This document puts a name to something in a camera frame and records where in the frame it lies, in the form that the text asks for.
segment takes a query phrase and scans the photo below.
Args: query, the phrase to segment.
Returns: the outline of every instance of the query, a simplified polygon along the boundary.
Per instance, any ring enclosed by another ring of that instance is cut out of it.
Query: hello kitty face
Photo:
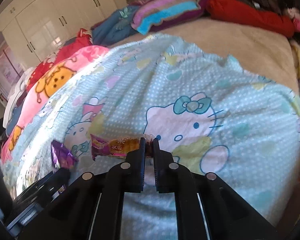
[[[85,114],[80,122],[72,125],[66,132],[64,144],[68,149],[71,149],[73,155],[77,155],[88,151],[89,141],[86,134],[91,125],[90,118],[93,113]]]
[[[211,102],[204,93],[198,93],[191,98],[181,96],[166,107],[151,107],[146,114],[144,133],[157,137],[164,151],[172,152],[180,145],[194,143],[218,127]]]
[[[55,107],[57,101],[61,98],[61,95],[58,94],[53,98],[49,98],[48,102],[44,105],[44,107],[37,114],[41,118],[46,116],[47,114],[51,114],[53,108]]]

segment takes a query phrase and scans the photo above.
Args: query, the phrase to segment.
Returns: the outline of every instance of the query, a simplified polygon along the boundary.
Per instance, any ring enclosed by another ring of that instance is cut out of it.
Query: purple candy wrapper
[[[51,161],[55,169],[66,168],[73,169],[78,161],[63,143],[56,140],[51,142]]]

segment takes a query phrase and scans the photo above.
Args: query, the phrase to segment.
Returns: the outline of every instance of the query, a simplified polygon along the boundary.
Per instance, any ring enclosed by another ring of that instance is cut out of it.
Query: light blue bedsheet
[[[300,98],[231,55],[151,35],[111,49],[52,99],[53,110],[25,128],[4,165],[18,194],[52,170],[53,139],[79,157],[78,177],[122,161],[92,161],[90,132],[105,139],[146,133],[191,171],[216,172],[271,223],[280,219],[300,165]],[[122,239],[176,239],[173,195],[155,192],[147,162],[144,192],[125,195]]]

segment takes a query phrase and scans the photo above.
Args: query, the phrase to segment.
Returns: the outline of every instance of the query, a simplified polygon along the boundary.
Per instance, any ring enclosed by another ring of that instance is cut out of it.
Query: pink blanket
[[[29,91],[24,101],[17,125],[1,150],[1,160],[3,163],[11,158],[11,152],[22,131],[46,104],[48,99],[70,78],[95,59],[105,55],[108,51],[109,49],[101,46],[88,46],[79,49],[71,57],[54,65],[39,79]]]

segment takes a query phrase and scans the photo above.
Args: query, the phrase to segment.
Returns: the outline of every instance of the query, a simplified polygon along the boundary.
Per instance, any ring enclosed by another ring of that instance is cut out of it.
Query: pink snack wrapper
[[[51,161],[55,169],[66,168],[73,169],[77,163],[77,159],[72,155],[63,143],[56,140],[51,142]]]
[[[121,137],[113,140],[105,140],[93,134],[91,136],[91,154],[93,160],[96,156],[112,156],[116,158],[125,158],[128,152],[138,150],[140,138],[146,139],[146,157],[152,157],[153,135],[142,134],[140,136]]]

